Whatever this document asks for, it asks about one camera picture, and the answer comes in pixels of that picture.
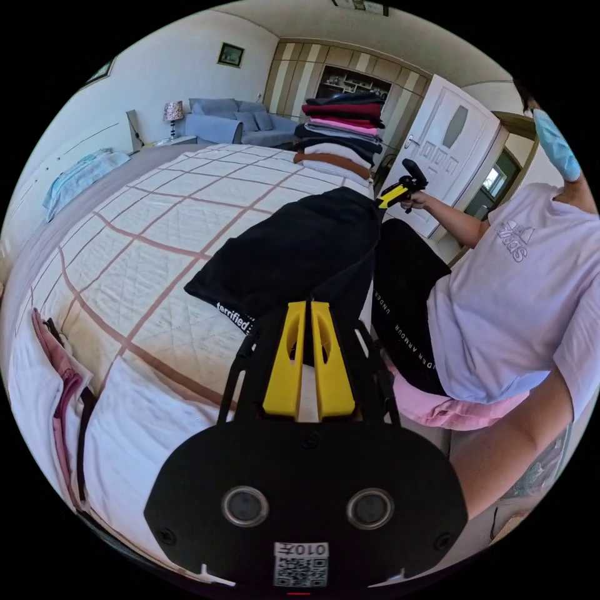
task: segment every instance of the camera lens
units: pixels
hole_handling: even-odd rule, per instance
[[[394,503],[381,489],[363,489],[347,506],[348,520],[358,529],[377,529],[385,525],[394,512]]]
[[[254,527],[268,515],[266,498],[253,487],[234,487],[225,494],[222,502],[225,518],[239,527]]]

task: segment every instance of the blue face mask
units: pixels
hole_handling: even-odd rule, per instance
[[[533,120],[536,124],[539,145],[544,149],[552,165],[558,169],[565,181],[577,181],[581,175],[581,167],[554,121],[546,112],[537,108],[533,111]]]

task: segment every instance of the quilted bedspread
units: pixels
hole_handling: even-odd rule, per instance
[[[243,333],[183,286],[227,241],[286,203],[348,186],[294,153],[220,144],[184,152],[110,195],[50,253],[19,311],[52,317],[100,393],[115,358],[143,361],[186,399],[219,404]],[[314,374],[306,387],[314,388]]]

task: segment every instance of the pink t-shirt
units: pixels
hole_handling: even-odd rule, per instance
[[[436,369],[458,400],[526,392],[553,362],[577,419],[600,385],[600,219],[521,188],[489,214],[477,247],[427,302]]]

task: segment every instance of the white door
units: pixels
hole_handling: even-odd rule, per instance
[[[499,119],[480,102],[434,75],[382,189],[407,174],[402,161],[410,158],[429,182],[426,192],[454,206],[477,173],[499,130]],[[438,226],[425,211],[406,214],[400,204],[392,206],[388,213],[406,221],[427,238]]]

